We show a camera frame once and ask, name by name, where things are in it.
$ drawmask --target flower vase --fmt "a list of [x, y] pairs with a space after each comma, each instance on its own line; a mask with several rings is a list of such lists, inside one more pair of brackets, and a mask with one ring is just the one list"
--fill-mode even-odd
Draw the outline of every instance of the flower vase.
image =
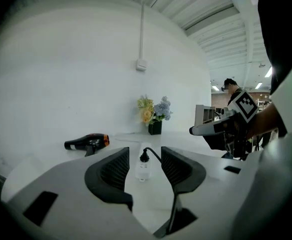
[[153, 124], [148, 126], [148, 132], [150, 135], [160, 135], [161, 134], [162, 121], [155, 121]]

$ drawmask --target black sleeve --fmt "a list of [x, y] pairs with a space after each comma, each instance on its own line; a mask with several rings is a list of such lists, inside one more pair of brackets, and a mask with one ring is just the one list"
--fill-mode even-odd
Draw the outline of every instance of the black sleeve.
[[258, 13], [273, 68], [272, 94], [292, 69], [292, 0], [258, 0]]
[[228, 105], [238, 96], [240, 95], [241, 91], [236, 91], [231, 97], [230, 100], [228, 101]]
[[223, 134], [203, 137], [212, 150], [226, 150]]

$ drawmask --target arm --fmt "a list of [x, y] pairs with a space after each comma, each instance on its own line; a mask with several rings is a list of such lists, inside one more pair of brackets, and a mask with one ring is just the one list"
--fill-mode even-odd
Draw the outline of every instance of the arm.
[[263, 111], [257, 113], [249, 122], [249, 131], [247, 139], [272, 131], [281, 123], [280, 115], [274, 104], [270, 104]]

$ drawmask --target black hair dryer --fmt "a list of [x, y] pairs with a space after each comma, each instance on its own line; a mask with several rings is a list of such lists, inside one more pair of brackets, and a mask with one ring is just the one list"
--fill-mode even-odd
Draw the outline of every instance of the black hair dryer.
[[67, 150], [86, 150], [85, 157], [94, 155], [96, 151], [101, 150], [109, 145], [109, 136], [101, 133], [92, 133], [84, 137], [66, 141], [65, 149]]

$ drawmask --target plug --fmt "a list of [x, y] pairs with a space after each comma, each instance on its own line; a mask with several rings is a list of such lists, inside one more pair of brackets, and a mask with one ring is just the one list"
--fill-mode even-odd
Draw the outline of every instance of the plug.
[[145, 147], [150, 146], [150, 143], [142, 143], [135, 167], [135, 176], [140, 182], [144, 182], [151, 178], [151, 160], [152, 154], [147, 154]]
[[147, 150], [144, 149], [142, 155], [140, 156], [140, 161], [143, 162], [143, 163], [146, 163], [149, 161], [149, 156], [147, 154]]

